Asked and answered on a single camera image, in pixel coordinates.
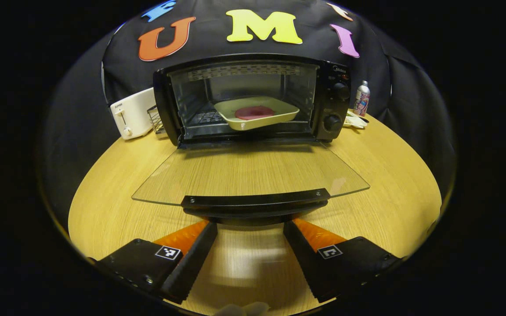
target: oven door handle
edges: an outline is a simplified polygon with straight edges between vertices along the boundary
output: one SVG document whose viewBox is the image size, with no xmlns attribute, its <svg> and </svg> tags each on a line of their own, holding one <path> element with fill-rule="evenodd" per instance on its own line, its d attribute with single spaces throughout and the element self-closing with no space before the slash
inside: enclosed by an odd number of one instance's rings
<svg viewBox="0 0 506 316">
<path fill-rule="evenodd" d="M 211 222 L 235 226 L 263 226 L 287 222 L 327 205 L 325 188 L 243 196 L 185 196 L 181 202 L 187 214 Z"/>
</svg>

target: black cloth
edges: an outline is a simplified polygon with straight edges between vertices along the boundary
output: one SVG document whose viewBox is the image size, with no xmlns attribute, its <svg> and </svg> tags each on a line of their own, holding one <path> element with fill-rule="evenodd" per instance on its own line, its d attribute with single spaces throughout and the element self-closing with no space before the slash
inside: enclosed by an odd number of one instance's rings
<svg viewBox="0 0 506 316">
<path fill-rule="evenodd" d="M 271 36 L 265 41 L 253 36 L 249 42 L 228 42 L 232 19 L 225 12 L 235 9 L 250 9 L 261 18 L 275 11 L 295 15 L 296 32 L 303 44 L 279 43 Z M 152 87 L 152 74 L 159 68 L 241 52 L 293 54 L 350 66 L 354 83 L 351 95 L 362 80 L 369 82 L 368 114 L 399 134 L 423 158 L 442 197 L 447 195 L 456 156 L 450 117 L 441 94 L 407 50 L 362 16 L 349 12 L 353 22 L 348 21 L 319 0 L 177 0 L 171 11 L 152 22 L 141 18 L 144 13 L 128 20 L 116 34 L 111 32 L 86 52 L 52 99 L 40 152 L 44 189 L 64 227 L 79 183 L 97 158 L 119 138 L 107 104 Z M 188 41 L 179 51 L 153 62 L 139 59 L 138 38 L 142 34 L 164 27 L 157 46 L 166 46 L 174 36 L 171 23 L 189 16 L 197 19 L 191 22 Z M 359 58 L 339 51 L 339 38 L 329 24 L 352 32 Z M 101 61 L 108 100 L 102 90 Z"/>
</svg>

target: baking tray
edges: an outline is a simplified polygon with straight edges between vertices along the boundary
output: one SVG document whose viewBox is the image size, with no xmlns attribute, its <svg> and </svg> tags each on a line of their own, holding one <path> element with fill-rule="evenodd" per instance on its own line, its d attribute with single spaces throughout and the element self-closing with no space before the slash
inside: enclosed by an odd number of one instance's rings
<svg viewBox="0 0 506 316">
<path fill-rule="evenodd" d="M 273 116 L 255 118 L 253 120 L 241 120 L 235 116 L 235 111 L 248 106 L 266 106 L 273 110 Z M 262 126 L 269 126 L 280 122 L 291 121 L 300 111 L 299 108 L 286 102 L 271 97 L 251 97 L 229 101 L 222 101 L 214 105 L 214 108 L 228 122 L 229 127 L 234 130 L 249 130 Z"/>
</svg>

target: red food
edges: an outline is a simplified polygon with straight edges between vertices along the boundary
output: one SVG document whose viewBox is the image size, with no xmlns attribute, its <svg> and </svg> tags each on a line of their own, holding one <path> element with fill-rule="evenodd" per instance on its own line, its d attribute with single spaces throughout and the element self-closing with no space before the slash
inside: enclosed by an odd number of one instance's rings
<svg viewBox="0 0 506 316">
<path fill-rule="evenodd" d="M 239 110 L 235 111 L 235 116 L 241 120 L 266 118 L 268 116 L 273 116 L 274 114 L 275 111 L 273 111 L 273 109 L 262 105 L 248 106 L 246 108 L 240 108 Z"/>
</svg>

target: spray can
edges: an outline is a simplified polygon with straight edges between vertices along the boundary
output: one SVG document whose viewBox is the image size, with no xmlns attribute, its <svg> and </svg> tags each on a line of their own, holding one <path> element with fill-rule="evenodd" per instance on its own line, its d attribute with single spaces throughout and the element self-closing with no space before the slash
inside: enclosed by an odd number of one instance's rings
<svg viewBox="0 0 506 316">
<path fill-rule="evenodd" d="M 370 89 L 368 88 L 368 82 L 363 80 L 362 84 L 357 88 L 357 99 L 355 100 L 353 113 L 359 116 L 366 115 L 369 101 Z"/>
</svg>

